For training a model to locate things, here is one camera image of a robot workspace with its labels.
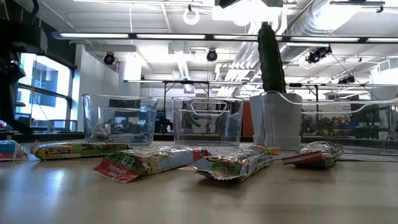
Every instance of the wrapper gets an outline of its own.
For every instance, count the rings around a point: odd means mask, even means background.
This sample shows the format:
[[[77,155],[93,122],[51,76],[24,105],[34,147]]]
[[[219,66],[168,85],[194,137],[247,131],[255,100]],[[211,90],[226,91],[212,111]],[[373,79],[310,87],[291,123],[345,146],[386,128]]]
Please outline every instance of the wrapper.
[[[30,148],[30,153],[39,159],[70,159],[104,156],[126,149],[130,149],[128,144],[50,143],[39,145],[39,142],[35,142]]]
[[[27,153],[14,140],[0,141],[0,161],[25,161]]]
[[[270,166],[279,155],[279,148],[252,146],[223,155],[205,156],[184,170],[216,180],[246,180],[260,169]]]
[[[312,142],[292,156],[283,157],[284,165],[311,169],[327,169],[343,154],[343,146],[331,142]]]
[[[109,155],[94,170],[105,178],[128,183],[140,175],[156,174],[192,164],[203,156],[208,156],[208,151],[202,148],[145,147]]]

